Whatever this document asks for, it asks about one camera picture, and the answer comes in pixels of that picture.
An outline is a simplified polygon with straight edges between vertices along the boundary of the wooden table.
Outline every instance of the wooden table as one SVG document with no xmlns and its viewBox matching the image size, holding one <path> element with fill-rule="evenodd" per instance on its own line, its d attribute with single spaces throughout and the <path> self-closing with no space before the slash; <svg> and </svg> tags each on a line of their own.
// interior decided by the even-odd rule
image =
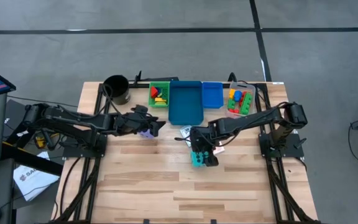
<svg viewBox="0 0 358 224">
<path fill-rule="evenodd" d="M 79 112 L 93 114 L 98 85 L 99 82 L 84 83 Z M 282 83 L 267 83 L 267 86 L 272 106 L 288 101 Z M 117 106 L 118 110 L 125 113 L 136 104 L 147 106 L 148 91 L 148 88 L 131 88 L 130 102 Z M 227 95 L 228 89 L 224 89 L 224 96 Z M 204 110 L 200 126 L 224 117 L 224 108 Z M 151 223 L 210 223 L 210 219 L 217 219 L 218 223 L 275 223 L 265 159 L 260 155 L 259 128 L 242 131 L 225 146 L 226 151 L 218 155 L 219 166 L 194 168 L 191 149 L 185 142 L 173 139 L 181 137 L 181 126 L 168 122 L 168 109 L 149 108 L 149 113 L 167 121 L 159 137 L 151 140 L 138 134 L 108 137 L 92 223 L 142 223 L 145 218 Z M 56 197 L 58 204 L 74 160 L 64 164 Z M 78 192 L 83 161 L 77 163 L 70 175 L 63 210 Z M 317 219 L 305 168 L 295 159 L 286 158 L 283 163 L 290 193 L 306 214 Z M 284 200 L 279 195 L 286 218 Z M 87 195 L 81 218 L 85 217 L 86 204 Z"/>
</svg>

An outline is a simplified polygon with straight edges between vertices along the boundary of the black cup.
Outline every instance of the black cup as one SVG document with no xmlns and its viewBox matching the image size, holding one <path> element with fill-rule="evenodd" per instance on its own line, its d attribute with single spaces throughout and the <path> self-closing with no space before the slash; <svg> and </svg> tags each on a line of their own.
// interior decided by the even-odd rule
<svg viewBox="0 0 358 224">
<path fill-rule="evenodd" d="M 110 88 L 106 88 L 106 93 L 111 97 L 113 103 L 124 105 L 131 99 L 129 82 L 123 75 L 113 75 L 106 79 L 103 85 L 110 86 Z"/>
</svg>

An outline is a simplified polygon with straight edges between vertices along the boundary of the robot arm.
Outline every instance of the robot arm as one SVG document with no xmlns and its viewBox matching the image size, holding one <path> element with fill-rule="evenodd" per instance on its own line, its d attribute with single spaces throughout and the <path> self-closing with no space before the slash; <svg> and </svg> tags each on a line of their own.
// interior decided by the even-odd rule
<svg viewBox="0 0 358 224">
<path fill-rule="evenodd" d="M 280 109 L 284 109 L 285 118 L 283 118 Z M 227 140 L 230 137 L 235 138 L 242 130 L 269 123 L 280 125 L 278 129 L 269 134 L 270 145 L 278 147 L 285 142 L 285 138 L 295 128 L 304 127 L 308 121 L 301 105 L 280 103 L 278 106 L 256 114 L 236 119 L 220 118 L 210 121 L 208 127 L 192 127 L 190 129 L 191 149 L 193 152 L 202 154 L 207 152 L 208 156 L 204 157 L 204 163 L 207 166 L 217 166 L 219 162 L 213 155 L 213 150 L 216 146 L 219 146 L 219 141 Z"/>
<path fill-rule="evenodd" d="M 90 149 L 95 147 L 99 136 L 105 134 L 123 136 L 149 129 L 151 135 L 157 137 L 165 121 L 157 121 L 158 117 L 150 116 L 147 113 L 148 109 L 144 106 L 136 105 L 132 110 L 133 113 L 90 115 L 43 103 L 27 105 L 22 123 L 34 131 L 43 132 L 48 145 L 53 145 L 53 143 L 49 142 L 50 138 L 46 130 L 76 139 L 78 144 Z M 88 127 L 90 130 L 78 129 L 73 124 Z"/>
</svg>

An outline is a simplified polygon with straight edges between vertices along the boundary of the blue bin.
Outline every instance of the blue bin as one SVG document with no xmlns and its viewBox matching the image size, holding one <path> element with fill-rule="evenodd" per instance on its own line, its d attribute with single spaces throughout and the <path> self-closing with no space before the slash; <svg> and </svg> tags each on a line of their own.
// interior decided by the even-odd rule
<svg viewBox="0 0 358 224">
<path fill-rule="evenodd" d="M 203 83 L 204 108 L 218 109 L 223 106 L 223 84 L 219 82 Z"/>
<path fill-rule="evenodd" d="M 171 81 L 168 119 L 173 125 L 199 125 L 204 120 L 203 87 L 198 81 Z"/>
</svg>

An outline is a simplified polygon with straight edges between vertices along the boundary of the small white card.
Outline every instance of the small white card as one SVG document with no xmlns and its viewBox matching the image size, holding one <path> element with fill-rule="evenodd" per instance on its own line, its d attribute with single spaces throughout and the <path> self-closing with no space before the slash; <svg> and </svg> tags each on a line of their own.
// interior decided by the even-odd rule
<svg viewBox="0 0 358 224">
<path fill-rule="evenodd" d="M 38 154 L 38 157 L 49 160 L 49 155 L 47 152 L 41 152 Z M 19 166 L 13 172 L 13 179 L 22 192 L 22 195 L 27 194 L 24 196 L 25 200 L 31 201 L 36 196 L 41 194 L 41 192 L 43 192 L 47 187 L 49 187 L 50 184 L 56 182 L 59 179 L 59 176 L 47 174 L 30 167 Z"/>
</svg>

